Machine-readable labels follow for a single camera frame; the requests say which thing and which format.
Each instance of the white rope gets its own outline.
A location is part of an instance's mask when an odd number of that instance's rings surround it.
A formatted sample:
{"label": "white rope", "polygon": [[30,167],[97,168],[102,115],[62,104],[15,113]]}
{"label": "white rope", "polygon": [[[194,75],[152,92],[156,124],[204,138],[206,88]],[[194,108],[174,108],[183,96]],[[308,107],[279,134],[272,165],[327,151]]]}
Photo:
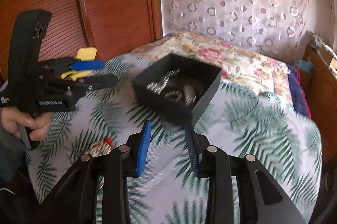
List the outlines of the white rope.
{"label": "white rope", "polygon": [[11,190],[9,190],[9,189],[7,189],[7,188],[0,188],[0,192],[1,192],[2,190],[6,190],[6,191],[12,193],[13,195],[15,195],[15,193],[13,193]]}

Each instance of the blue blanket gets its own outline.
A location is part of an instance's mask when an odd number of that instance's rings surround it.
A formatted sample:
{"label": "blue blanket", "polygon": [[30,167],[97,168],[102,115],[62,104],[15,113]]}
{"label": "blue blanket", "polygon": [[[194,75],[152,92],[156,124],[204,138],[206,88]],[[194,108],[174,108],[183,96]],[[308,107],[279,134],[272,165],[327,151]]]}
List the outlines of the blue blanket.
{"label": "blue blanket", "polygon": [[292,95],[294,110],[301,115],[310,118],[308,106],[304,97],[304,92],[297,80],[297,72],[294,66],[288,65],[290,74],[288,75],[289,89]]}

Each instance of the pink flower pattern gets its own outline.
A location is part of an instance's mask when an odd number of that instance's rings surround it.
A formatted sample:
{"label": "pink flower pattern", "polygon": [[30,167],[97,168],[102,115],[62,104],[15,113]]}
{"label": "pink flower pattern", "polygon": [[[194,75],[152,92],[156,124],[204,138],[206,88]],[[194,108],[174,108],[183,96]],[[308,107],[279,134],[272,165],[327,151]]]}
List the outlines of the pink flower pattern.
{"label": "pink flower pattern", "polygon": [[219,44],[221,44],[221,45],[223,45],[225,47],[228,47],[228,48],[233,47],[232,45],[230,45],[228,43],[225,43],[225,42],[219,42]]}
{"label": "pink flower pattern", "polygon": [[213,48],[198,49],[198,56],[216,65],[222,65],[226,61],[226,53]]}
{"label": "pink flower pattern", "polygon": [[269,78],[268,73],[263,71],[262,69],[256,69],[254,71],[254,74],[257,75],[259,78],[262,78],[262,79],[268,79]]}
{"label": "pink flower pattern", "polygon": [[228,73],[225,69],[223,69],[221,72],[221,77],[224,79],[227,79],[229,78],[229,76],[230,76],[230,73]]}
{"label": "pink flower pattern", "polygon": [[284,70],[286,70],[285,64],[273,58],[268,58],[268,61],[263,61],[261,63],[261,66],[268,67],[269,69],[272,69],[274,72],[278,72],[280,74],[283,73]]}

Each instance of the metal object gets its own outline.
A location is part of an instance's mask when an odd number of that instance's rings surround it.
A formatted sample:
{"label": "metal object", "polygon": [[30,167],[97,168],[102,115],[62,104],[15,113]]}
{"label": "metal object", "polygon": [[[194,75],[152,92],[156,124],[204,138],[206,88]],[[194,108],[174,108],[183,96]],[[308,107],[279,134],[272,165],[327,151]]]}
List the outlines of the metal object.
{"label": "metal object", "polygon": [[178,102],[183,98],[183,93],[180,90],[175,90],[167,92],[164,97],[170,101]]}
{"label": "metal object", "polygon": [[186,84],[184,86],[184,97],[185,97],[185,103],[186,106],[191,105],[191,103],[194,103],[196,100],[196,96],[195,96],[195,90],[191,85]]}
{"label": "metal object", "polygon": [[176,76],[177,73],[179,73],[180,69],[177,70],[173,70],[171,72],[167,72],[166,75],[164,76],[163,80],[155,83],[155,82],[151,82],[148,86],[146,86],[146,89],[154,92],[157,95],[160,95],[161,92],[164,90],[164,88],[166,87],[170,77],[172,76]]}
{"label": "metal object", "polygon": [[122,153],[125,153],[125,152],[129,151],[129,146],[121,145],[121,146],[119,146],[119,151],[121,151]]}
{"label": "metal object", "polygon": [[87,153],[81,156],[81,160],[82,160],[83,162],[88,161],[89,159],[90,159],[90,155],[87,154]]}
{"label": "metal object", "polygon": [[207,147],[207,150],[210,152],[210,153],[216,153],[218,151],[218,148],[215,147],[215,146],[208,146]]}
{"label": "metal object", "polygon": [[246,155],[246,159],[250,162],[254,162],[256,160],[256,157],[252,154]]}

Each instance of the floral bedspread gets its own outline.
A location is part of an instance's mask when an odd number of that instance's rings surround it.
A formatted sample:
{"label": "floral bedspread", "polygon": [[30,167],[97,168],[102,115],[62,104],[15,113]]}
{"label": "floral bedspread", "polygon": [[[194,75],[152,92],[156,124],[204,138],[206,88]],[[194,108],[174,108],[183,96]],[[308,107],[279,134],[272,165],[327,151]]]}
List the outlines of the floral bedspread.
{"label": "floral bedspread", "polygon": [[[206,54],[208,48],[199,49],[203,52],[199,57],[207,56],[212,61],[216,58],[224,63],[225,58],[218,54]],[[224,45],[224,52],[228,49],[231,48]],[[92,143],[111,137],[115,146],[124,144],[131,134],[140,132],[144,120],[149,119],[152,135],[145,171],[140,178],[128,178],[132,223],[205,222],[208,180],[197,179],[191,170],[184,131],[167,124],[135,99],[131,80],[151,63],[134,54],[110,60],[99,73],[114,73],[119,78],[114,89],[88,92],[79,100],[75,111],[53,115],[47,138],[36,150],[26,154],[40,202]],[[267,72],[266,67],[259,69]],[[240,71],[228,69],[226,72],[229,76],[224,74],[224,77],[229,78]],[[257,90],[271,86],[261,82],[263,85],[257,83]],[[275,93],[267,94],[260,96],[245,86],[222,81],[195,131],[207,135],[212,145],[230,155],[256,155],[308,221],[320,185],[321,136],[312,121],[278,106],[270,97]],[[234,223],[238,224],[235,178],[233,186]],[[98,192],[97,224],[102,222],[102,191]]]}
{"label": "floral bedspread", "polygon": [[258,53],[248,52],[222,40],[190,32],[176,32],[132,51],[152,60],[174,52],[222,67],[222,78],[247,86],[256,94],[277,93],[291,103],[287,65]]}

